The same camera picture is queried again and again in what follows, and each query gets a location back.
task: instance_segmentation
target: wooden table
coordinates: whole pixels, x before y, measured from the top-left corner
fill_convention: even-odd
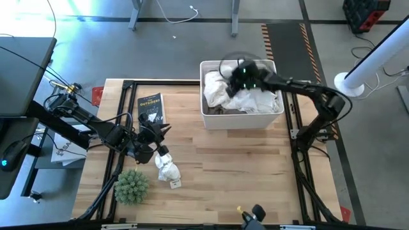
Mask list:
[[[123,79],[107,79],[98,117],[116,115]],[[152,158],[140,165],[150,179],[148,196],[140,205],[118,204],[116,220],[164,224],[241,224],[236,207],[251,211],[260,204],[266,211],[266,224],[290,224],[301,220],[298,192],[285,115],[280,115],[266,130],[206,130],[200,114],[198,86],[138,86],[137,98],[162,93],[166,121],[172,129],[164,144],[181,172],[182,187],[170,189],[169,182],[158,180]],[[312,102],[303,96],[299,104],[304,124],[316,116]],[[138,124],[134,118],[134,127]],[[318,195],[341,219],[334,179],[328,158],[311,149],[311,167]],[[108,156],[106,147],[88,152],[72,216],[83,214],[99,193]],[[126,158],[124,170],[135,167]],[[108,212],[111,193],[105,202]]]

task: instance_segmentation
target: white bin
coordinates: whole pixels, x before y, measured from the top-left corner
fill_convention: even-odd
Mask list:
[[[274,71],[275,64],[271,60],[255,60],[259,67],[270,65]],[[223,65],[237,64],[237,60],[224,61]],[[220,61],[203,61],[200,63],[200,95],[203,96],[205,87],[206,73],[218,70]],[[279,112],[271,114],[220,114],[208,115],[203,113],[203,99],[200,99],[201,114],[204,121],[204,126],[208,130],[229,130],[229,129],[245,129],[245,128],[266,128],[271,122],[284,112],[281,91],[275,92],[279,101]]]

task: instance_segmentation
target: gray floor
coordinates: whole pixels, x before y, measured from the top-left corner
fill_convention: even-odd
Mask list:
[[[62,15],[129,17],[130,1],[110,0],[50,0],[57,18]],[[160,0],[169,17],[189,17],[189,5],[197,8],[205,19],[230,17],[231,1],[227,0]],[[342,20],[342,0],[305,0],[309,18],[313,20]],[[142,17],[162,15],[155,1],[147,1]],[[242,0],[243,19],[302,19],[298,0]],[[409,12],[406,0],[392,2],[382,20],[401,20]],[[15,20],[14,13],[20,19]],[[54,23],[45,18],[50,10],[45,0],[2,1],[0,3],[0,33],[15,36],[51,36]],[[365,37],[378,43],[394,26],[376,26]],[[90,89],[102,86],[106,78],[198,79],[199,63],[220,59],[228,52],[244,50],[265,57],[260,24],[242,23],[239,35],[232,39],[229,23],[139,23],[135,32],[126,22],[76,22],[58,20],[58,45],[54,49],[52,67],[70,82]],[[347,72],[355,62],[350,49],[367,45],[354,38],[342,25],[313,25],[324,74],[329,86],[334,76]],[[408,66],[409,49],[405,49],[385,66],[397,72]],[[391,81],[380,74],[382,83]],[[395,85],[402,84],[402,78]],[[368,225],[408,229],[409,198],[405,137],[409,115],[395,85],[373,93],[368,99],[356,101],[354,110],[340,122],[345,147],[357,184]],[[43,80],[35,96],[42,102],[51,93]],[[88,110],[96,108],[81,104]],[[332,155],[332,172],[340,204],[351,208],[343,172],[334,143],[328,144]],[[70,218],[81,171],[42,170],[35,181],[35,190],[44,192],[45,199],[33,204],[19,197],[32,159],[27,157],[12,194],[0,201],[0,226],[64,221]],[[29,213],[21,218],[21,213]]]

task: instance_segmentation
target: book cover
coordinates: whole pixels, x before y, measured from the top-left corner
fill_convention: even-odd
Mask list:
[[[164,110],[164,99],[162,94],[158,93],[152,96],[146,96],[143,98],[138,98],[138,115],[146,113],[148,119],[157,124],[164,124],[165,121],[165,110]]]
[[[89,130],[89,128],[87,128],[84,125],[73,125],[73,127],[80,130],[80,131]],[[85,149],[83,149],[80,146],[78,146],[78,145],[72,143],[71,141],[65,139],[61,135],[55,134],[54,142],[56,143],[57,147],[59,149],[62,149],[62,150],[56,149],[55,146],[52,147],[52,155],[51,155],[51,162],[52,163],[60,163],[61,162],[61,163],[63,163],[63,165],[67,165],[67,164],[72,163],[72,162],[74,162],[76,160],[86,158],[87,151]],[[69,152],[63,151],[63,150],[68,150],[68,151],[71,151],[73,153],[77,153],[78,155],[73,154],[73,153],[69,153]]]

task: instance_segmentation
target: succulent plant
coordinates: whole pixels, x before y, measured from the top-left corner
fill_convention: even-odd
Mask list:
[[[141,203],[148,193],[148,178],[141,172],[128,170],[122,172],[115,182],[115,199],[126,205]]]

